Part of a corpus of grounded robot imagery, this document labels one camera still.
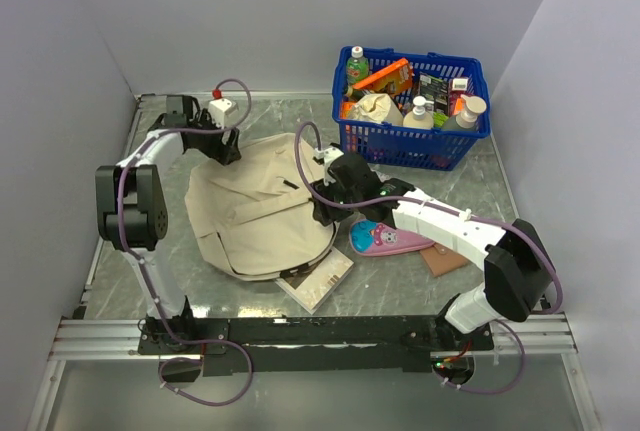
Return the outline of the dark snack packet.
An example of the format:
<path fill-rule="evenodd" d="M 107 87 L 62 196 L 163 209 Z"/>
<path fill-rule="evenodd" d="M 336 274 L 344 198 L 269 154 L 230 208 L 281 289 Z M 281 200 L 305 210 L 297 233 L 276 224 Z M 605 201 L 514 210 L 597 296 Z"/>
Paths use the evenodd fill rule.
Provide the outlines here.
<path fill-rule="evenodd" d="M 420 73 L 417 94 L 434 103 L 437 112 L 447 115 L 449 111 L 448 83 L 427 73 Z"/>

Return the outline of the coffee cover book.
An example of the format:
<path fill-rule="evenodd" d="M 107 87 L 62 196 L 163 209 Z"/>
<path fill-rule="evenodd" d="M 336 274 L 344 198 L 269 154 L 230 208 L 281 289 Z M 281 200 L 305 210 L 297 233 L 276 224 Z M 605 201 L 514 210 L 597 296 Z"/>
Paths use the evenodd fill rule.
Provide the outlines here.
<path fill-rule="evenodd" d="M 314 314 L 342 283 L 354 263 L 336 248 L 304 273 L 277 278 L 275 283 L 306 312 Z"/>

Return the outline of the grey pump bottle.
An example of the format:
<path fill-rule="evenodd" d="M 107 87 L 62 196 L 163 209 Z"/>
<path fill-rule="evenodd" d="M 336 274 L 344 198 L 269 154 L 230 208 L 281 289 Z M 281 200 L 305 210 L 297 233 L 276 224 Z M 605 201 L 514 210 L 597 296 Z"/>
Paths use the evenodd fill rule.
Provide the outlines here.
<path fill-rule="evenodd" d="M 442 131 L 476 132 L 479 118 L 487 111 L 486 101 L 474 95 L 462 94 L 456 101 L 453 114 L 442 125 Z"/>

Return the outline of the beige crumpled paper bag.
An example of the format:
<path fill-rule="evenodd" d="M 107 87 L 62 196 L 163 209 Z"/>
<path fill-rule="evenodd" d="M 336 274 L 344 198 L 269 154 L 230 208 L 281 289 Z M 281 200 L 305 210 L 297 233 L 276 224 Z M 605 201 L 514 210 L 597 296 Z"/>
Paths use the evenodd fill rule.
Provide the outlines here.
<path fill-rule="evenodd" d="M 354 103 L 346 112 L 345 119 L 368 123 L 388 123 L 401 126 L 403 115 L 387 94 L 368 94 Z"/>

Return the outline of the aluminium frame rail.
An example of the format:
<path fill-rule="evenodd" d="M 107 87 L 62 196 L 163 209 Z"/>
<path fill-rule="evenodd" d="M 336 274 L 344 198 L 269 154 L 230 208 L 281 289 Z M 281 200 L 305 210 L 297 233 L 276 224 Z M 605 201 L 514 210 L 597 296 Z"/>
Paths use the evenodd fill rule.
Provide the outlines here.
<path fill-rule="evenodd" d="M 246 350 L 286 350 L 324 347 L 331 350 L 375 348 L 423 351 L 432 356 L 469 354 L 574 354 L 577 351 L 568 321 L 562 314 L 533 316 L 523 323 L 490 323 L 469 335 L 447 328 L 429 316 L 359 317 L 241 317 L 197 320 L 199 342 L 154 340 L 139 320 L 64 320 L 49 357 L 56 361 L 197 357 L 205 351 L 221 355 L 228 340 Z"/>

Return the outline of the beige canvas backpack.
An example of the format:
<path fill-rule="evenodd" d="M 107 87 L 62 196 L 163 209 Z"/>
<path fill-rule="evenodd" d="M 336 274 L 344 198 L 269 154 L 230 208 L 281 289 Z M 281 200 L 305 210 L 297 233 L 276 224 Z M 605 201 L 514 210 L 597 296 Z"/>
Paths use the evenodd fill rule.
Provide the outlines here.
<path fill-rule="evenodd" d="M 240 160 L 207 160 L 190 174 L 185 206 L 203 259 L 242 281 L 274 279 L 322 260 L 336 224 L 313 217 L 304 179 L 322 178 L 313 149 L 292 133 L 245 142 Z"/>

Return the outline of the cream pump bottle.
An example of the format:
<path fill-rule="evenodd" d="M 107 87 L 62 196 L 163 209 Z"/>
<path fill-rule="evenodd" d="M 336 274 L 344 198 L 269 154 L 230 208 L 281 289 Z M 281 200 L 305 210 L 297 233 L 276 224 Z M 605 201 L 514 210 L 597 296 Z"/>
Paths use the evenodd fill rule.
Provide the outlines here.
<path fill-rule="evenodd" d="M 412 129 L 431 130 L 434 127 L 434 102 L 424 96 L 413 98 L 411 110 L 403 119 L 403 126 Z"/>

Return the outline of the green tea bottle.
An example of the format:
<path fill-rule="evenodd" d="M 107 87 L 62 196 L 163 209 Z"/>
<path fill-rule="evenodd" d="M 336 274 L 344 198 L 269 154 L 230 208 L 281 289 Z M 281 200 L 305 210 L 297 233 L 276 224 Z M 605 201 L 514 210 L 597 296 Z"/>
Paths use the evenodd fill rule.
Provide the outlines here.
<path fill-rule="evenodd" d="M 346 64 L 346 79 L 349 85 L 355 85 L 370 74 L 369 62 L 361 46 L 353 46 Z"/>

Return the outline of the brown leather wallet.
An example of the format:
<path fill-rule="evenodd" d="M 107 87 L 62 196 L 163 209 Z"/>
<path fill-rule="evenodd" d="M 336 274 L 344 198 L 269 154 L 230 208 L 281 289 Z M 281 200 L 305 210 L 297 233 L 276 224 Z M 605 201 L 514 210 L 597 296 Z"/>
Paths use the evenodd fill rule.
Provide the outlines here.
<path fill-rule="evenodd" d="M 440 244 L 422 249 L 419 254 L 434 277 L 443 276 L 468 264 L 464 256 Z"/>

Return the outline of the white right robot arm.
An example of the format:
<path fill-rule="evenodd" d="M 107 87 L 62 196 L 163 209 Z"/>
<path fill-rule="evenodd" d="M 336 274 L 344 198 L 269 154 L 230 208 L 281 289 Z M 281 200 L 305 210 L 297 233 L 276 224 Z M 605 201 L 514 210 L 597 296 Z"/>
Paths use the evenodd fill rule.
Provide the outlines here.
<path fill-rule="evenodd" d="M 462 347 L 473 332 L 499 318 L 526 321 L 547 288 L 559 284 L 530 223 L 481 218 L 408 182 L 383 181 L 356 153 L 327 147 L 314 150 L 313 159 L 324 170 L 308 186 L 317 221 L 328 225 L 360 212 L 370 221 L 441 244 L 482 271 L 482 284 L 444 306 L 436 326 L 444 347 Z"/>

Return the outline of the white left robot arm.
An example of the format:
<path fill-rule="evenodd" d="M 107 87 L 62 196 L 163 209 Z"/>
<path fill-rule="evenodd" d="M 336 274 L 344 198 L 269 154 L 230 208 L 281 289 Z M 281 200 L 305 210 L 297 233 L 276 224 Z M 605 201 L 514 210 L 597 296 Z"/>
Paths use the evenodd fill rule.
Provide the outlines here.
<path fill-rule="evenodd" d="M 169 213 L 161 176 L 188 150 L 222 165 L 240 159 L 238 105 L 216 89 L 202 108 L 189 95 L 166 97 L 166 111 L 142 143 L 115 165 L 95 173 L 97 224 L 101 238 L 120 251 L 143 291 L 147 311 L 143 333 L 177 353 L 192 349 L 198 329 L 188 298 L 170 270 L 162 244 Z"/>

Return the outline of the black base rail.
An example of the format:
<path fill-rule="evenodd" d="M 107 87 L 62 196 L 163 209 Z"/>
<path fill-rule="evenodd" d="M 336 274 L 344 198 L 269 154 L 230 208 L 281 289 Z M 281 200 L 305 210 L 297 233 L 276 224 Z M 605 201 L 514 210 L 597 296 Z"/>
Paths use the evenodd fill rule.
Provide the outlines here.
<path fill-rule="evenodd" d="M 141 320 L 142 356 L 195 356 L 206 377 L 264 372 L 400 369 L 432 370 L 434 358 L 491 351 L 489 326 L 463 335 L 436 316 L 192 318 Z"/>

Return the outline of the orange snack box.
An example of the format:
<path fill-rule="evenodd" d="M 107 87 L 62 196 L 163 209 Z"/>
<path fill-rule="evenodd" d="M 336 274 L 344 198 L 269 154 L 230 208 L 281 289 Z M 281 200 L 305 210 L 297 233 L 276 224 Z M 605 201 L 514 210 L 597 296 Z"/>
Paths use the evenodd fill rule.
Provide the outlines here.
<path fill-rule="evenodd" d="M 386 94 L 396 98 L 409 91 L 412 86 L 413 68 L 406 58 L 401 58 L 364 80 L 347 85 L 343 95 L 352 100 L 359 100 L 369 94 Z"/>

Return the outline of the pink blue pencil case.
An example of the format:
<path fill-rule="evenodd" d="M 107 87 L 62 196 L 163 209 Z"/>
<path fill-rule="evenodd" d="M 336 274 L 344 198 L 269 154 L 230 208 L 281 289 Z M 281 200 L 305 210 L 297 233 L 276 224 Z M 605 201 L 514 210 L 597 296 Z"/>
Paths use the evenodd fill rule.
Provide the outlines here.
<path fill-rule="evenodd" d="M 392 256 L 421 251 L 435 242 L 418 234 L 396 230 L 370 220 L 354 222 L 349 230 L 349 242 L 359 255 L 368 257 Z"/>

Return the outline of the blue plastic basket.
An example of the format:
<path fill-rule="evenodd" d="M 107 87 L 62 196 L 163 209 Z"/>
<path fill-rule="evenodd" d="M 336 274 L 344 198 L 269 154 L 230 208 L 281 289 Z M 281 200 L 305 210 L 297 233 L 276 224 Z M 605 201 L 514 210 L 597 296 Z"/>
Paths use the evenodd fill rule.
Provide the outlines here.
<path fill-rule="evenodd" d="M 332 116 L 341 149 L 370 163 L 452 170 L 475 142 L 490 135 L 489 112 L 451 115 L 455 80 L 467 81 L 469 104 L 489 104 L 475 58 L 342 48 L 332 87 Z"/>

